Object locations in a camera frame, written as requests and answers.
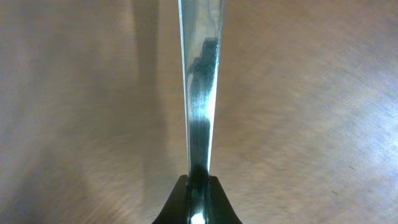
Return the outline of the steel fork pointing up-left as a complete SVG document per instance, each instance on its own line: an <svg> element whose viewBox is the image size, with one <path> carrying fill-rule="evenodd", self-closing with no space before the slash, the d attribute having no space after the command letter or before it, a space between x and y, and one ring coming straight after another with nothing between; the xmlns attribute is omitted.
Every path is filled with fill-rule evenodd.
<svg viewBox="0 0 398 224"><path fill-rule="evenodd" d="M207 223L224 0L179 0L188 156L188 223Z"/></svg>

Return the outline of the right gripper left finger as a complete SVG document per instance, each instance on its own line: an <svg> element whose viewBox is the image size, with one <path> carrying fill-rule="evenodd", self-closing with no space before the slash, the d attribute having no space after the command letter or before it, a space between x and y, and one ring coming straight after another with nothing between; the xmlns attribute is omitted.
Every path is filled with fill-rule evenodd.
<svg viewBox="0 0 398 224"><path fill-rule="evenodd" d="M181 175L152 224L188 223L188 176Z"/></svg>

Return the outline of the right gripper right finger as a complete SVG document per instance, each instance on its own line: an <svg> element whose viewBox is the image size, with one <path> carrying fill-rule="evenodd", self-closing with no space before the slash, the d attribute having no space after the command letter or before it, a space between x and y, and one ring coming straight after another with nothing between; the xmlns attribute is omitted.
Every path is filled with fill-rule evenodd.
<svg viewBox="0 0 398 224"><path fill-rule="evenodd" d="M217 177L210 176L207 190L209 224L242 224Z"/></svg>

